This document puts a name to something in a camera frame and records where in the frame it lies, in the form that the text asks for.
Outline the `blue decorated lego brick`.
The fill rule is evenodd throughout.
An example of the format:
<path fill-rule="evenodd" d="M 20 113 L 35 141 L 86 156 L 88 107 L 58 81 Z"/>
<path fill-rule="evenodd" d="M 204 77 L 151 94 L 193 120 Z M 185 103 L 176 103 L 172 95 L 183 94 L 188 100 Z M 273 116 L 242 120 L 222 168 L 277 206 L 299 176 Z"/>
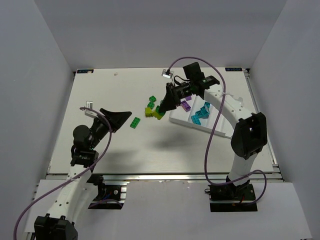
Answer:
<path fill-rule="evenodd" d="M 203 107 L 204 107 L 206 112 L 208 112 L 208 113 L 210 112 L 211 104 L 209 102 L 205 102 Z"/>

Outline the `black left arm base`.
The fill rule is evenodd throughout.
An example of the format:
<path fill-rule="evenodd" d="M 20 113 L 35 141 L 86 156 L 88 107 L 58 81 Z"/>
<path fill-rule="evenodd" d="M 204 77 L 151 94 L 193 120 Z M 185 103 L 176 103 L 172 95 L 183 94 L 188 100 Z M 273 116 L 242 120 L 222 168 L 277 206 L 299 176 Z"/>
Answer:
<path fill-rule="evenodd" d="M 97 189 L 97 195 L 88 209 L 94 210 L 121 210 L 127 193 L 125 181 L 107 180 L 102 175 L 94 174 L 87 181 Z"/>

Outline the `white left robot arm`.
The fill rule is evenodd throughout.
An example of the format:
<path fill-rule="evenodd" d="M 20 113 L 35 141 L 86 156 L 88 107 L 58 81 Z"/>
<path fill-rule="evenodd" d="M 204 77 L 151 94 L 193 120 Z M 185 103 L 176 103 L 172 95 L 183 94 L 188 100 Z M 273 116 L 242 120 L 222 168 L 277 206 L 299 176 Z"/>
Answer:
<path fill-rule="evenodd" d="M 99 194 L 99 182 L 92 179 L 97 163 L 106 154 L 95 147 L 106 136 L 119 130 L 132 112 L 112 112 L 101 108 L 81 107 L 93 113 L 91 127 L 78 125 L 72 132 L 71 162 L 66 181 L 33 201 L 34 204 L 55 191 L 58 196 L 43 216 L 37 216 L 34 227 L 36 240 L 76 240 L 77 221 Z"/>

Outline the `green lego plate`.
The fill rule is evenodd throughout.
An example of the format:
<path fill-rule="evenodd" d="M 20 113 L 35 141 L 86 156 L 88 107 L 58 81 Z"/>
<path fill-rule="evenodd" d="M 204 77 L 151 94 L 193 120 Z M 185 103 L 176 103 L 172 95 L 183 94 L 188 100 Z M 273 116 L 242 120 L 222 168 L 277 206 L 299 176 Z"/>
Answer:
<path fill-rule="evenodd" d="M 130 127 L 133 128 L 133 129 L 136 129 L 136 127 L 138 126 L 138 124 L 140 123 L 141 119 L 138 118 L 138 117 L 135 117 L 131 124 L 130 124 Z"/>

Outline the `green and yellow lego stack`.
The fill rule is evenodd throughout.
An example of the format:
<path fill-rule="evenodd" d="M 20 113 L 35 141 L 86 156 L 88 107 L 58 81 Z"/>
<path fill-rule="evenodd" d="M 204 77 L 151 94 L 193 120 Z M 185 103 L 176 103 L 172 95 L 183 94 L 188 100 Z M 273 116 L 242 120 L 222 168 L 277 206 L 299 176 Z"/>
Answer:
<path fill-rule="evenodd" d="M 152 114 L 155 118 L 157 118 L 158 120 L 161 120 L 162 117 L 166 114 L 166 112 L 160 112 L 159 109 L 160 109 L 160 106 L 157 105 Z"/>

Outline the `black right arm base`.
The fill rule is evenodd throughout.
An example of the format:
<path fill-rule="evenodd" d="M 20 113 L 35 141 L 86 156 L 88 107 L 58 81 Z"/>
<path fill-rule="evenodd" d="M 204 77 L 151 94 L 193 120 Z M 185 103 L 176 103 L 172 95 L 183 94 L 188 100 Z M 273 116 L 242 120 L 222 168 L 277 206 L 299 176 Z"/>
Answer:
<path fill-rule="evenodd" d="M 258 211 L 254 187 L 249 180 L 238 186 L 233 184 L 209 185 L 204 192 L 209 195 L 209 206 L 212 213 Z"/>

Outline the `yellow-green lego brick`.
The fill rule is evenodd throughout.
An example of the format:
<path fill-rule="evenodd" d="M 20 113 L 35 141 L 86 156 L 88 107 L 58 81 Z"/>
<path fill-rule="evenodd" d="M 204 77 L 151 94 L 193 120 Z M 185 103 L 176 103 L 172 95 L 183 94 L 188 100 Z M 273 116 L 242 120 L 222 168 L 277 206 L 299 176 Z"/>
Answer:
<path fill-rule="evenodd" d="M 146 107 L 144 110 L 144 114 L 146 118 L 150 118 L 154 116 L 154 111 L 150 107 Z"/>

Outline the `teal square lego brick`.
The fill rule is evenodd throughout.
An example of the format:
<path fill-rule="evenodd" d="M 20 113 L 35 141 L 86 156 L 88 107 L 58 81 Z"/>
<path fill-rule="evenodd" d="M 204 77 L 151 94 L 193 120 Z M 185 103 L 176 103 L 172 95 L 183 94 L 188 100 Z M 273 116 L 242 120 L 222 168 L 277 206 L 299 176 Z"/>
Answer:
<path fill-rule="evenodd" d="M 199 119 L 207 119 L 210 115 L 209 112 L 207 112 L 206 110 L 203 110 L 203 109 L 196 111 L 195 114 L 197 115 L 197 117 Z"/>

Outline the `white compartment sorting tray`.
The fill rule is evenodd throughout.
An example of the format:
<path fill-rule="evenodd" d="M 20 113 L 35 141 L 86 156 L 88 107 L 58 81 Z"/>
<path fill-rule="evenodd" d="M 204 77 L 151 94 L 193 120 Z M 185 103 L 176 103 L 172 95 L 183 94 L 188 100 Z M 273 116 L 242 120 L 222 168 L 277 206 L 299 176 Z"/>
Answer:
<path fill-rule="evenodd" d="M 169 120 L 175 124 L 211 133 L 218 110 L 214 106 L 210 105 L 208 118 L 199 118 L 200 124 L 195 124 L 192 121 L 192 116 L 204 106 L 205 101 L 199 96 L 192 96 L 191 99 L 186 100 L 186 102 L 189 104 L 191 109 L 189 111 L 185 111 L 182 106 L 179 106 L 177 109 L 170 112 Z M 221 115 L 214 134 L 231 139 L 233 132 L 234 130 L 232 125 L 223 115 Z"/>

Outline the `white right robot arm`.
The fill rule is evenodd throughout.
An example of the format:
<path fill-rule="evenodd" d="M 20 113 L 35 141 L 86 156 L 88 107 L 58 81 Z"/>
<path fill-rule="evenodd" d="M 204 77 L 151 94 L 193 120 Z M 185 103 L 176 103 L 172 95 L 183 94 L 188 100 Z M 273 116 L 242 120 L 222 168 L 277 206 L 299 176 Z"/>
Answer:
<path fill-rule="evenodd" d="M 175 110 L 181 105 L 183 98 L 195 95 L 210 103 L 233 128 L 231 148 L 234 159 L 231 170 L 224 185 L 235 191 L 249 184 L 252 166 L 258 154 L 268 143 L 267 120 L 261 113 L 246 109 L 238 100 L 227 94 L 226 82 L 223 77 L 217 79 L 205 76 L 198 62 L 183 67 L 187 81 L 165 86 L 165 96 L 160 104 L 161 113 Z"/>

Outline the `teal long lego brick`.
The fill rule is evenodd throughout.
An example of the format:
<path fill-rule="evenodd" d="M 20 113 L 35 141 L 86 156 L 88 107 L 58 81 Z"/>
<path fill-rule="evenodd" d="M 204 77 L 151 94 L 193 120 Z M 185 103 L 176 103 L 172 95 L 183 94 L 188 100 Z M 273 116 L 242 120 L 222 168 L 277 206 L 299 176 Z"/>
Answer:
<path fill-rule="evenodd" d="M 202 124 L 201 124 L 201 121 L 200 121 L 200 118 L 198 117 L 197 114 L 192 115 L 190 119 L 191 119 L 191 121 L 192 121 L 193 124 L 199 125 L 199 126 L 202 125 Z"/>

